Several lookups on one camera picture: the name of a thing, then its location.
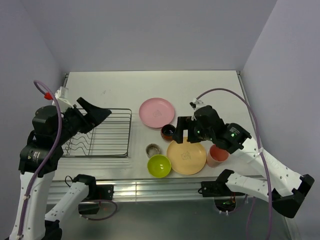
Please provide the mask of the orange mug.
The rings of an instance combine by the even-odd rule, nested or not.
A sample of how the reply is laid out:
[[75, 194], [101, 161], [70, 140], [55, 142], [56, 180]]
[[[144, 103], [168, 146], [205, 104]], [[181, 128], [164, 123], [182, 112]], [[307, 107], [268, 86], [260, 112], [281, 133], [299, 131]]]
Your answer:
[[166, 124], [161, 128], [160, 134], [165, 141], [171, 142], [173, 140], [173, 135], [175, 131], [175, 126], [173, 126], [172, 124]]

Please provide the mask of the pink plate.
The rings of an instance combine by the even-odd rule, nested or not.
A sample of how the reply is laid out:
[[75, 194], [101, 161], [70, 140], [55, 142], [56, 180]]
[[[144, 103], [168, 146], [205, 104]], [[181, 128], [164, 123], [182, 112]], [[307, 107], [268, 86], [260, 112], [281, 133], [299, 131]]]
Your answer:
[[154, 97], [141, 104], [138, 114], [143, 124], [158, 129], [173, 121], [175, 108], [168, 100]]

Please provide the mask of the small speckled grey cup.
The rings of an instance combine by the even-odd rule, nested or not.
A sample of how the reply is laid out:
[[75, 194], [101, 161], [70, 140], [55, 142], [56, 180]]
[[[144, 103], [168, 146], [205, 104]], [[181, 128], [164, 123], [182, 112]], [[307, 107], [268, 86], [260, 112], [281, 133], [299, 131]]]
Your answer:
[[159, 145], [157, 145], [155, 143], [150, 143], [146, 146], [145, 152], [146, 152], [147, 157], [150, 159], [151, 157], [153, 157], [155, 155], [160, 155], [162, 151], [161, 151], [161, 148]]

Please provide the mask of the pink cup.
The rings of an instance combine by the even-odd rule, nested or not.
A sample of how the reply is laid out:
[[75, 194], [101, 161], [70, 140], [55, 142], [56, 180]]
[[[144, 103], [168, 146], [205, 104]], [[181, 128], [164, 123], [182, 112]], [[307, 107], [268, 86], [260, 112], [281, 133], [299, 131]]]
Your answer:
[[225, 162], [229, 157], [229, 153], [226, 150], [220, 149], [215, 144], [212, 145], [208, 151], [206, 164], [214, 168], [221, 163]]

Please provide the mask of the green bowl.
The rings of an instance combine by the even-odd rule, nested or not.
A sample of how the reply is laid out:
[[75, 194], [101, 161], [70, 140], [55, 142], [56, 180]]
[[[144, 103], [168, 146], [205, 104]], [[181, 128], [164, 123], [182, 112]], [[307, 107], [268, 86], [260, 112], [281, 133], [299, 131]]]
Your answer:
[[147, 162], [147, 170], [155, 178], [166, 177], [172, 169], [170, 160], [162, 154], [152, 156]]

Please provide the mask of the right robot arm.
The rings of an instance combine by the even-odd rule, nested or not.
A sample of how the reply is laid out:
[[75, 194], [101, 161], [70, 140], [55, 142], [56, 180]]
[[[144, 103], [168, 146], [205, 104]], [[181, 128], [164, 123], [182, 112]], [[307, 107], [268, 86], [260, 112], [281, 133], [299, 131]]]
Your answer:
[[213, 192], [227, 195], [231, 192], [251, 195], [271, 204], [279, 214], [294, 218], [315, 180], [309, 174], [301, 175], [281, 163], [260, 147], [251, 134], [237, 123], [225, 123], [210, 105], [195, 107], [192, 116], [179, 116], [173, 140], [181, 144], [184, 131], [187, 141], [195, 144], [210, 141], [219, 149], [242, 160], [265, 177], [258, 180], [225, 169], [213, 186], [202, 185], [204, 197]]

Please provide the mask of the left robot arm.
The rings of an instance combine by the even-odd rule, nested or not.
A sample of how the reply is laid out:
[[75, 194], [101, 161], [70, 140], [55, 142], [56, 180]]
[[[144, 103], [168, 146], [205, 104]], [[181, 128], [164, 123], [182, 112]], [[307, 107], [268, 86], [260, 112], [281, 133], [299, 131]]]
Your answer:
[[95, 177], [79, 174], [51, 212], [46, 212], [49, 189], [64, 154], [63, 145], [78, 133], [89, 133], [112, 113], [82, 97], [77, 102], [85, 113], [76, 105], [65, 110], [47, 105], [39, 108], [32, 119], [33, 131], [19, 155], [20, 197], [10, 240], [60, 240], [66, 220], [78, 205], [98, 193]]

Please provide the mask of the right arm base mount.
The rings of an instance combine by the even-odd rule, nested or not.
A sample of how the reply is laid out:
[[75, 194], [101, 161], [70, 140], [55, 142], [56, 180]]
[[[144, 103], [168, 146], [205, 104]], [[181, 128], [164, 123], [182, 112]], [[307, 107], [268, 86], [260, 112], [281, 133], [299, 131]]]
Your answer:
[[213, 198], [214, 207], [220, 215], [229, 216], [248, 203], [248, 195], [233, 192], [217, 181], [202, 181], [197, 192], [203, 198]]

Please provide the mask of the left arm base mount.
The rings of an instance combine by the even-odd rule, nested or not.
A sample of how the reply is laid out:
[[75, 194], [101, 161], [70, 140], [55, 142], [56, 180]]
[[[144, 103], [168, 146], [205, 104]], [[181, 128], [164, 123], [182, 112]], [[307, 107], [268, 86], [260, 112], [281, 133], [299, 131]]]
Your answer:
[[[78, 212], [81, 218], [86, 219], [87, 221], [104, 221], [113, 217], [118, 211], [118, 205], [113, 201], [114, 186], [112, 184], [108, 184], [106, 187], [98, 186], [96, 178], [94, 176], [85, 174], [78, 174], [74, 178], [67, 175], [64, 179], [64, 182], [69, 186], [70, 189], [76, 183], [84, 184], [88, 187], [88, 194], [79, 203], [82, 203], [83, 201], [89, 201], [97, 204], [97, 206], [92, 209], [81, 209], [79, 205], [77, 205]], [[113, 212], [102, 218], [89, 217], [89, 215], [95, 215], [98, 213], [100, 207], [102, 206], [102, 203], [112, 204], [114, 206]]]

